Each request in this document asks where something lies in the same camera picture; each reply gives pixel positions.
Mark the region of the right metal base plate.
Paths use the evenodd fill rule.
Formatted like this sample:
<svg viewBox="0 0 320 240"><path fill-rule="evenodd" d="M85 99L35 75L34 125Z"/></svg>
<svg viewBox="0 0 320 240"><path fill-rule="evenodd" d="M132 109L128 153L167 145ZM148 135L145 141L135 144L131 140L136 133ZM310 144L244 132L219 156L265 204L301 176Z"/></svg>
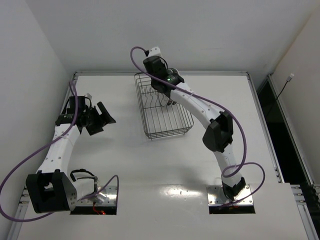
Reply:
<svg viewBox="0 0 320 240"><path fill-rule="evenodd" d="M206 188L209 207L219 207L232 203L234 206L251 207L254 205L252 191L249 185L246 185L234 200L228 199L223 191L223 187L219 185L209 185Z"/></svg>

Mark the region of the white plate with teal rim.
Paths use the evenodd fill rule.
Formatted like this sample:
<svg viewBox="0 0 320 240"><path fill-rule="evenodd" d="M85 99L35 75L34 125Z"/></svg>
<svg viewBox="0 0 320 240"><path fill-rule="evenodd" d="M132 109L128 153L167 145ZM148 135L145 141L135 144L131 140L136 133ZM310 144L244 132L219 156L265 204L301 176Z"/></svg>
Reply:
<svg viewBox="0 0 320 240"><path fill-rule="evenodd" d="M161 107L165 107L168 104L168 97L164 95L163 93L159 94L159 103Z"/></svg>

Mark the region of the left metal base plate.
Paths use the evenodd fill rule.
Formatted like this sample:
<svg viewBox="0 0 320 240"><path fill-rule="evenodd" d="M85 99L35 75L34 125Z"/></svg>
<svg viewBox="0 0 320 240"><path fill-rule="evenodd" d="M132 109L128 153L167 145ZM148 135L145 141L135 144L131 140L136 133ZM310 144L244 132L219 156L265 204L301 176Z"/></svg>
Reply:
<svg viewBox="0 0 320 240"><path fill-rule="evenodd" d="M95 203L98 207L115 207L118 187L115 185L107 186L102 192L92 198L79 200L77 207L88 207Z"/></svg>

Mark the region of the metal base plate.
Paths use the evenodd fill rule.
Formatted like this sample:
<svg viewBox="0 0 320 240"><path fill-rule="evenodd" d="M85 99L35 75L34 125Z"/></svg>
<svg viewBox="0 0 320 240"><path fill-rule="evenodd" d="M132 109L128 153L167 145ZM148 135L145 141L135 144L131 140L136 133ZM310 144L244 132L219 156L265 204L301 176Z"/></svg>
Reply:
<svg viewBox="0 0 320 240"><path fill-rule="evenodd" d="M252 191L249 185L246 185L234 200L228 199L223 191L223 187L219 185L209 185L206 188L209 207L219 207L232 203L234 206L251 207L254 205Z"/></svg>
<svg viewBox="0 0 320 240"><path fill-rule="evenodd" d="M102 192L92 198L79 200L77 207L88 207L95 203L98 207L115 207L118 187L115 185L107 186Z"/></svg>

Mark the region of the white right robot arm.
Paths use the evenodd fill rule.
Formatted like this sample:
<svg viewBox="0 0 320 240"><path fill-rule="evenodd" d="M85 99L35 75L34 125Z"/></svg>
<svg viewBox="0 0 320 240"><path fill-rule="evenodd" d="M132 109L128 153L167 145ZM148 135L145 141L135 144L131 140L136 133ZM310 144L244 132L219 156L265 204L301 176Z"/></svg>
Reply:
<svg viewBox="0 0 320 240"><path fill-rule="evenodd" d="M224 195L234 198L245 187L246 182L240 172L232 174L236 159L233 153L233 119L226 111L214 108L192 94L180 91L178 88L191 91L185 80L176 70L168 70L159 56L149 56L143 60L146 72L153 76L151 86L165 95L169 102L176 102L187 109L205 128L202 142L213 152L221 170L221 181Z"/></svg>

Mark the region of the aluminium frame rail right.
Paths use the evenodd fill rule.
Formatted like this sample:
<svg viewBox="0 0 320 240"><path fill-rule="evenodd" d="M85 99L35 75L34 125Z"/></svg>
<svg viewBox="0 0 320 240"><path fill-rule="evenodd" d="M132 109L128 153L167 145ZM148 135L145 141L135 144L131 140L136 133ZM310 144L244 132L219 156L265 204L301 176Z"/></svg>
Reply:
<svg viewBox="0 0 320 240"><path fill-rule="evenodd" d="M302 206L302 217L307 221L307 233L313 239L320 238L320 186L315 184L311 171L304 160L290 126L288 115L285 113L280 96L288 85L286 80L280 91L276 90L272 76L268 75L265 87L268 87L270 102L265 105L263 115L270 133L271 142L279 161L280 170L286 182L290 183L295 190L300 190L304 199L298 201Z"/></svg>

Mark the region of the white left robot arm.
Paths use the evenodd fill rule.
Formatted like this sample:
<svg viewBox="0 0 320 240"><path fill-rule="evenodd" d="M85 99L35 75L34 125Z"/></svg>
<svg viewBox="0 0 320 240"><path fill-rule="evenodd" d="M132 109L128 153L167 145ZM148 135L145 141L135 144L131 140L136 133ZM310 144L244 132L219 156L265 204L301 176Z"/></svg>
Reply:
<svg viewBox="0 0 320 240"><path fill-rule="evenodd" d="M89 135L103 132L116 121L102 102L87 105L86 96L71 96L55 121L53 144L35 174L26 178L33 209L36 213L73 211L78 201L88 199L97 204L107 200L98 187L98 178L83 168L68 171L73 148L82 130Z"/></svg>

